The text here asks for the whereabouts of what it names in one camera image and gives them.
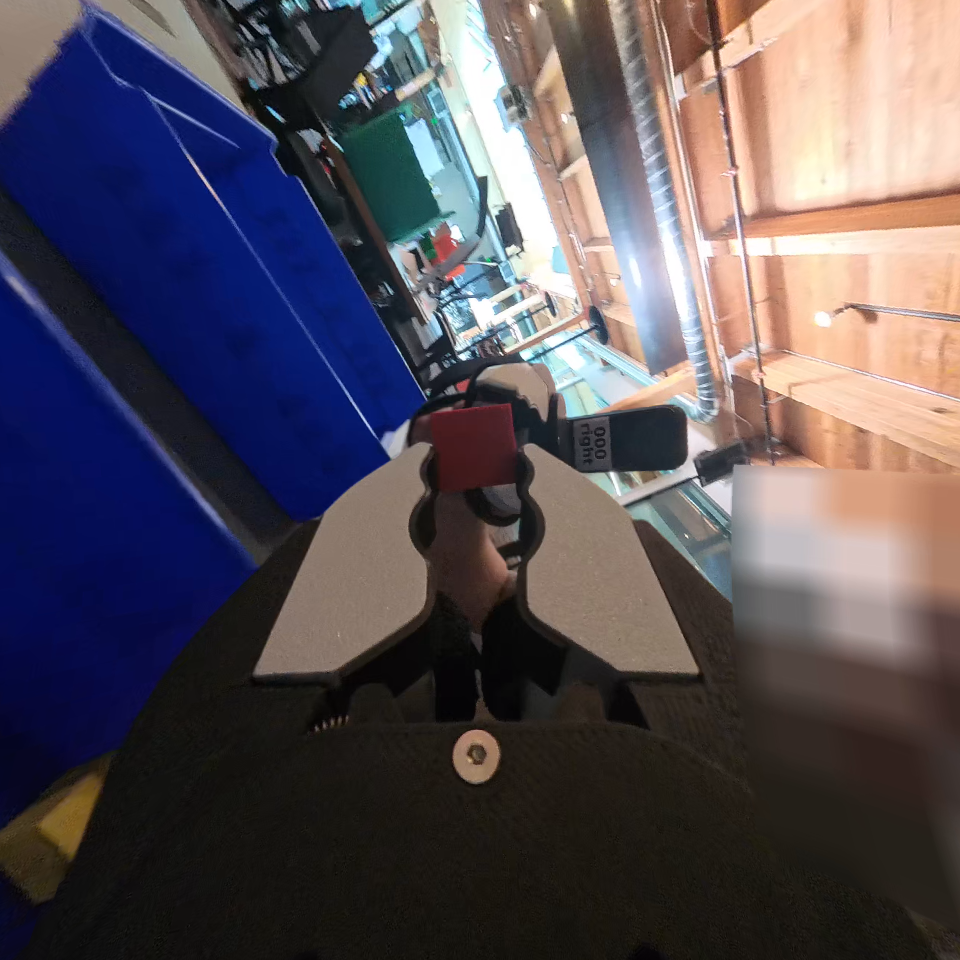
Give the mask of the red wooden cube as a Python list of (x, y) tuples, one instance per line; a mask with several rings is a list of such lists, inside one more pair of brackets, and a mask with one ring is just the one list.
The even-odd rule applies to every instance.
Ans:
[(429, 419), (436, 490), (469, 490), (514, 485), (519, 451), (510, 404), (460, 407)]

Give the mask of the black office chair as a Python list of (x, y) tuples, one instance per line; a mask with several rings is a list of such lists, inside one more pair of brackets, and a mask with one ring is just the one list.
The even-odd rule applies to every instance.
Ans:
[(378, 51), (362, 10), (312, 8), (274, 19), (269, 26), (280, 53), (293, 64), (293, 74), (249, 91), (246, 101), (256, 117), (269, 127), (294, 131), (334, 119)]

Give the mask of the black hanging monitor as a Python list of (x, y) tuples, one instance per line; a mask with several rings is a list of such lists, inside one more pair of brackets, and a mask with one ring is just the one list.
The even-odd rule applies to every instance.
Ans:
[(750, 463), (751, 452), (742, 440), (703, 451), (693, 458), (695, 474), (703, 487), (732, 476), (735, 467)]

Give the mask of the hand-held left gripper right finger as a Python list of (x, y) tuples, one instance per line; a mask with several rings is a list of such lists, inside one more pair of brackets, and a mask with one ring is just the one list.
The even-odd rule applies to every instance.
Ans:
[(698, 678), (699, 667), (627, 511), (585, 474), (528, 443), (532, 542), (518, 599), (595, 676)]

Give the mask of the yellow wooden cube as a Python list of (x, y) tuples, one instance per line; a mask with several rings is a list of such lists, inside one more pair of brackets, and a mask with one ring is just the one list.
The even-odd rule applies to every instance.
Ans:
[(113, 759), (109, 752), (69, 771), (2, 828), (2, 879), (31, 906), (50, 902), (66, 878)]

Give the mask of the spiral metal duct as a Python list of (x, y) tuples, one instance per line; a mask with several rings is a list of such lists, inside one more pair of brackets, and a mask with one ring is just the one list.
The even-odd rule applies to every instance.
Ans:
[(714, 370), (682, 230), (681, 207), (670, 168), (664, 125), (660, 118), (651, 71), (642, 43), (635, 2), (610, 2), (610, 21), (623, 74), (630, 118), (638, 141), (644, 177), (651, 200), (659, 259), (665, 269), (677, 335), (694, 380), (696, 420), (707, 423), (718, 416)]

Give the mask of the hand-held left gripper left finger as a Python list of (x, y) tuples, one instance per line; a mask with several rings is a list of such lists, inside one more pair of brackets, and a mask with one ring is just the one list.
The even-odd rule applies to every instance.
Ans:
[(428, 563), (412, 521), (426, 504), (432, 446), (379, 467), (322, 515), (267, 637), (259, 683), (341, 685), (425, 622)]

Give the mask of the person's right hand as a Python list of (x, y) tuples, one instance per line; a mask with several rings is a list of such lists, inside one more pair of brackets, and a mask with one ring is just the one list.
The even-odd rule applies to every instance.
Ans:
[(499, 553), (493, 528), (475, 515), (462, 493), (438, 494), (434, 523), (427, 557), (437, 590), (481, 633), (492, 611), (513, 595), (516, 574)]

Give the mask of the ceiling spot lamp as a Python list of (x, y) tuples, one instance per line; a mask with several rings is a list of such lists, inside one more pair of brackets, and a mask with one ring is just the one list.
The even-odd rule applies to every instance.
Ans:
[(874, 316), (894, 316), (950, 323), (955, 325), (959, 324), (959, 314), (956, 313), (881, 305), (859, 301), (846, 301), (830, 310), (818, 310), (813, 315), (813, 323), (818, 328), (828, 329), (833, 325), (836, 318), (851, 311), (860, 314), (864, 318)]

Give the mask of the blue plastic bin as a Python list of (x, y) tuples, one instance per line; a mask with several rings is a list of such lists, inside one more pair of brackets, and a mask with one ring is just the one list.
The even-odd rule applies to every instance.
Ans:
[(248, 550), (1, 266), (2, 827), (116, 749)]
[(291, 518), (424, 399), (278, 142), (93, 2), (2, 2), (2, 187)]

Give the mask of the black ceiling duct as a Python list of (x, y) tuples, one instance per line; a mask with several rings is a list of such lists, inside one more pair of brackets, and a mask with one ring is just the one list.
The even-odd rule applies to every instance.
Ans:
[(606, 2), (543, 3), (648, 370), (688, 359)]

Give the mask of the green container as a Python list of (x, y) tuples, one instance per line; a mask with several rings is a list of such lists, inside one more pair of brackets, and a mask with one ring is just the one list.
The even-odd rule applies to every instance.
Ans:
[(388, 243), (412, 241), (438, 221), (437, 198), (397, 110), (353, 126), (342, 135), (340, 144), (354, 181)]

